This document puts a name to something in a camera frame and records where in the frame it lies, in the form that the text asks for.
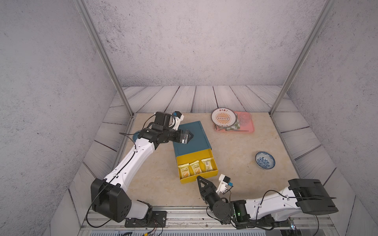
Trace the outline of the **yellow cookie packet two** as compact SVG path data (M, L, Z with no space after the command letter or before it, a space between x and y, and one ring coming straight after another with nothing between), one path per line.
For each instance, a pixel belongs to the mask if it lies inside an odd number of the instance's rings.
M190 163L189 166L191 167L194 175L199 175L199 174L202 173L202 170L201 170L200 164L199 164L199 160L196 160L196 161Z

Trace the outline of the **yellow cookie packet one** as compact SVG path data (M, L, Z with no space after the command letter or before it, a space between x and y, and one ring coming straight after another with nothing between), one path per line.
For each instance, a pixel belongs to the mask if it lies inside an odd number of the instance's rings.
M189 167L190 167L189 163L185 163L178 166L179 172L181 174L181 179L185 179L191 176Z

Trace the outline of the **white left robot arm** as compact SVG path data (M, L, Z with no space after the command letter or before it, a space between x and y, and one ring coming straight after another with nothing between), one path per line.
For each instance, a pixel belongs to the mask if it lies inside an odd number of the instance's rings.
M126 218L144 219L152 207L132 201L127 195L133 177L159 144L187 144L193 137L187 129L141 130L134 146L118 166L103 180L95 179L92 182L90 209L118 223Z

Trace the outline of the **yellow cookie packet three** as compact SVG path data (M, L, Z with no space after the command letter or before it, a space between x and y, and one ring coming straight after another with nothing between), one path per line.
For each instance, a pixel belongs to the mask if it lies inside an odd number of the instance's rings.
M210 172L214 170L212 166L212 158L202 159L201 162L204 164L206 172Z

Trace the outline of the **teal drawer cabinet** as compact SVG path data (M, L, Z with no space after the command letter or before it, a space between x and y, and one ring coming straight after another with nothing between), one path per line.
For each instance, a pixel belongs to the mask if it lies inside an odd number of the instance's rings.
M179 125L179 129L183 132L189 131L189 136L186 144L173 143L176 157L211 149L201 121L181 124Z

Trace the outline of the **yellow drawer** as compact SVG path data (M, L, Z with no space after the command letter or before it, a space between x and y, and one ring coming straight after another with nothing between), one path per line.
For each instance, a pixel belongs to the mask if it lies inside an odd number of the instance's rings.
M206 179L218 175L211 149L177 156L176 161L181 184L194 182L198 176Z

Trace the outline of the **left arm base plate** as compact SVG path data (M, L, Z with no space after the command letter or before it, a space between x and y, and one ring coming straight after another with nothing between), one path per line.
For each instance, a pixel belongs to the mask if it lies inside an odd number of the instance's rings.
M167 211L151 210L143 219L126 218L126 228L164 228L166 226Z

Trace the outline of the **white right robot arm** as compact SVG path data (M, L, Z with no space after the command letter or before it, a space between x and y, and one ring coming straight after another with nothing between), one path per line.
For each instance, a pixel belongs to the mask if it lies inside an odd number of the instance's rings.
M339 210L334 198L317 179L292 179L281 191L268 190L263 197L230 201L219 194L231 190L230 178L222 176L216 187L211 181L197 177L199 192L214 218L222 225L232 224L236 229L260 228L273 230L288 224L296 214L327 215Z

